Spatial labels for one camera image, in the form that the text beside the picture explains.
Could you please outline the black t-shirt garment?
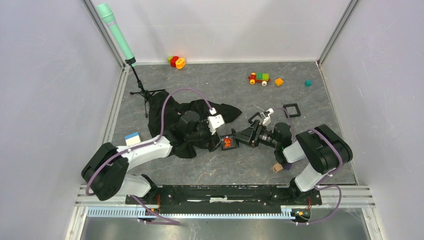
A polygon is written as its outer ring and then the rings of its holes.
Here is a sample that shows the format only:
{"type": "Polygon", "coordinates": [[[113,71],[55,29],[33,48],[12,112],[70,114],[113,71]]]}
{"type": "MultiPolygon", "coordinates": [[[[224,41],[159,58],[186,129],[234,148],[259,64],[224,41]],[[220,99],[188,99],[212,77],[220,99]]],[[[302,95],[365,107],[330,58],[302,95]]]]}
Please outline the black t-shirt garment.
{"type": "Polygon", "coordinates": [[[195,148],[204,149],[209,109],[215,108],[225,123],[235,121],[242,111],[225,103],[214,103],[204,99],[179,103],[167,91],[154,94],[149,100],[148,130],[152,137],[163,136],[171,145],[171,154],[182,159],[197,156],[195,148]]]}

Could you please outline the orange butterfly brooch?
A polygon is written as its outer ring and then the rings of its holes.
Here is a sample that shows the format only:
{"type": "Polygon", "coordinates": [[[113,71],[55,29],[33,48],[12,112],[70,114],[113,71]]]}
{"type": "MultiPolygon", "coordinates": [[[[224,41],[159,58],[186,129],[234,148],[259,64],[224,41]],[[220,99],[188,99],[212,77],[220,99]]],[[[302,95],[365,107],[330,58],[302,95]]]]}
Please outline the orange butterfly brooch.
{"type": "Polygon", "coordinates": [[[229,149],[229,148],[231,148],[232,147],[232,138],[230,138],[230,137],[225,137],[224,139],[223,139],[223,142],[224,142],[224,144],[223,144],[223,148],[224,149],[229,149]]]}

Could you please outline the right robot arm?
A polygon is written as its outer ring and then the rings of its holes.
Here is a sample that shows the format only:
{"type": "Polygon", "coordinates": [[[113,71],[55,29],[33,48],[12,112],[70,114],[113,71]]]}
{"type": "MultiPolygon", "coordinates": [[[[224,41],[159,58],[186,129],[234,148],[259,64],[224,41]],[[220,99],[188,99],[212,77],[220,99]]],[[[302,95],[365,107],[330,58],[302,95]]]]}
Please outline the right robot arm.
{"type": "Polygon", "coordinates": [[[326,124],[293,134],[287,123],[276,123],[273,130],[268,130],[255,120],[242,131],[233,130],[229,138],[236,145],[255,148],[263,144],[273,148],[276,161],[283,168],[307,159],[305,169],[289,184],[288,196],[295,204],[306,201],[311,190],[353,159],[350,146],[326,124]]]}

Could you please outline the black square display frame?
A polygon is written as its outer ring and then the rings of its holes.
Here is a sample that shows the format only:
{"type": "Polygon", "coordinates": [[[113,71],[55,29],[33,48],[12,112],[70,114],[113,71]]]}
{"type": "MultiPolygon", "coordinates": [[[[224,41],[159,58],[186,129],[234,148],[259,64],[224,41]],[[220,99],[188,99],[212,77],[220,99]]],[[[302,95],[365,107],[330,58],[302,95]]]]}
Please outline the black square display frame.
{"type": "Polygon", "coordinates": [[[238,140],[235,138],[236,130],[234,128],[231,129],[230,134],[223,135],[221,137],[222,144],[221,144],[221,150],[222,151],[228,151],[228,150],[234,150],[240,147],[240,144],[238,140]]]}

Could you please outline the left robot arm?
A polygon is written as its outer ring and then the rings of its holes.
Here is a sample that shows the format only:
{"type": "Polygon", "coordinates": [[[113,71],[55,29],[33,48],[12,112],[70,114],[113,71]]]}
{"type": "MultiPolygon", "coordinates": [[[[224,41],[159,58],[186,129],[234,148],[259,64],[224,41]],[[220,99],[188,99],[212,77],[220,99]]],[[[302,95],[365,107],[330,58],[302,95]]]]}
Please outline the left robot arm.
{"type": "Polygon", "coordinates": [[[153,203],[157,190],[143,174],[132,174],[132,169],[152,160],[177,156],[192,159],[195,147],[216,150],[222,140],[218,128],[225,125],[221,114],[212,109],[211,115],[201,119],[194,111],[180,116],[178,123],[152,139],[132,145],[114,146],[103,143],[81,172],[86,181],[86,194],[106,201],[115,195],[139,197],[145,204],[153,203]]]}

